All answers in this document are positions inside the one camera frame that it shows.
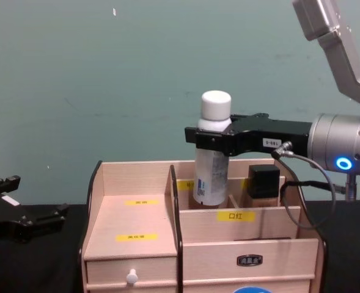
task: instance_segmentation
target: metal arm segment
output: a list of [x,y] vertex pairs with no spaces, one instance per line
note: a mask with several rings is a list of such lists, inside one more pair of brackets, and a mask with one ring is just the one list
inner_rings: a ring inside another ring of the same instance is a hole
[[360,59],[336,0],[294,0],[305,37],[323,48],[341,93],[360,103]]

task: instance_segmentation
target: white bottle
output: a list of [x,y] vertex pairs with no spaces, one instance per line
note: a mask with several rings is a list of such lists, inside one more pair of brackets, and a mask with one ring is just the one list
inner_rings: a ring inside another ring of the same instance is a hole
[[[197,127],[223,131],[231,124],[231,96],[220,90],[202,95],[201,119]],[[229,157],[219,151],[196,149],[194,199],[205,206],[217,206],[226,199]]]

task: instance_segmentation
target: wooden drawer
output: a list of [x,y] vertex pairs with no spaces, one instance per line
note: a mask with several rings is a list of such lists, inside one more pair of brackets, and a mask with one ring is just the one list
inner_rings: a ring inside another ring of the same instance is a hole
[[[318,239],[212,242],[184,245],[184,280],[313,279]],[[260,255],[261,265],[238,266],[242,255]]]
[[133,258],[87,262],[87,279],[92,284],[123,283],[131,269],[138,282],[167,280],[176,282],[177,258]]
[[127,287],[123,289],[90,290],[90,293],[177,293],[177,288],[139,288]]

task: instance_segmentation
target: white bottle cap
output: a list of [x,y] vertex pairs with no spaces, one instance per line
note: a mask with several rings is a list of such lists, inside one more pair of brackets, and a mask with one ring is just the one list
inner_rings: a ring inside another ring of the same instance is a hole
[[231,96],[221,90],[210,90],[202,95],[202,118],[223,121],[230,118]]

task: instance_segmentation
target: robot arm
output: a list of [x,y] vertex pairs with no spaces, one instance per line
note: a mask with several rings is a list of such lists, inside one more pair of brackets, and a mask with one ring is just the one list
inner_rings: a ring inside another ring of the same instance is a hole
[[[360,60],[336,0],[294,0],[293,6],[305,37],[317,39],[323,48],[339,91],[360,104]],[[250,151],[273,153],[290,142],[295,154],[324,169],[346,173],[346,199],[355,200],[356,175],[360,175],[360,117],[321,114],[313,123],[271,120],[268,114],[231,118],[232,125],[223,132],[186,128],[186,141],[226,156]]]
[[323,48],[337,88],[360,104],[360,58],[336,0],[294,0],[293,6],[305,37]]

